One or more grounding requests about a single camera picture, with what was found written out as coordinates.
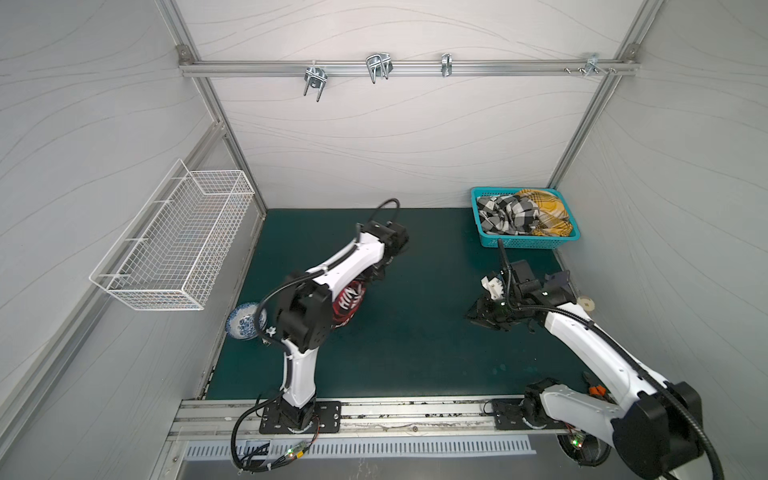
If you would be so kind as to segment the red black plaid shirt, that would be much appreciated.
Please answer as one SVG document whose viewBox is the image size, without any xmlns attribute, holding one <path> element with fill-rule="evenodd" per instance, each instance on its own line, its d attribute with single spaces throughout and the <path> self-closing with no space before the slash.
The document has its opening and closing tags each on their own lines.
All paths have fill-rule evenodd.
<svg viewBox="0 0 768 480">
<path fill-rule="evenodd" d="M 333 303 L 335 328 L 341 328 L 349 323 L 360 307 L 365 293 L 366 285 L 360 280 L 353 280 L 342 289 Z"/>
</svg>

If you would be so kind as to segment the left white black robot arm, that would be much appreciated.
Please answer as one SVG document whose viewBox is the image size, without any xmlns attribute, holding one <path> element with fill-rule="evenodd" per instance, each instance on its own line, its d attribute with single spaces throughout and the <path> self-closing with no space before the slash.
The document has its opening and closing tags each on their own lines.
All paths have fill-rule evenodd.
<svg viewBox="0 0 768 480">
<path fill-rule="evenodd" d="M 372 214 L 349 244 L 321 264 L 294 273 L 258 303 L 240 305 L 230 313 L 225 331 L 236 340 L 260 339 L 283 352 L 283 379 L 273 401 L 277 425 L 304 432 L 319 421 L 315 371 L 319 348 L 332 330 L 354 317 L 367 286 L 385 276 L 386 268 L 406 247 L 409 234 L 397 222 L 400 201 L 389 220 Z"/>
</svg>

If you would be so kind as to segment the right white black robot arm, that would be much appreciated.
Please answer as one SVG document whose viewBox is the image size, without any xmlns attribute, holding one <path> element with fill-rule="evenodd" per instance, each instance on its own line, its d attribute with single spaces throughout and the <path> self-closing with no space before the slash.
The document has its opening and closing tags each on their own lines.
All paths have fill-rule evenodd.
<svg viewBox="0 0 768 480">
<path fill-rule="evenodd" d="M 670 479 L 675 469 L 706 457 L 713 478 L 724 478 L 720 457 L 704 430 L 702 399 L 686 382 L 673 384 L 637 360 L 578 305 L 569 274 L 537 279 L 525 261 L 510 262 L 501 249 L 500 270 L 465 317 L 494 330 L 537 324 L 588 367 L 592 386 L 580 393 L 553 379 L 529 385 L 516 405 L 491 403 L 499 430 L 516 421 L 534 430 L 566 427 L 569 450 L 593 438 L 616 452 L 643 479 Z"/>
</svg>

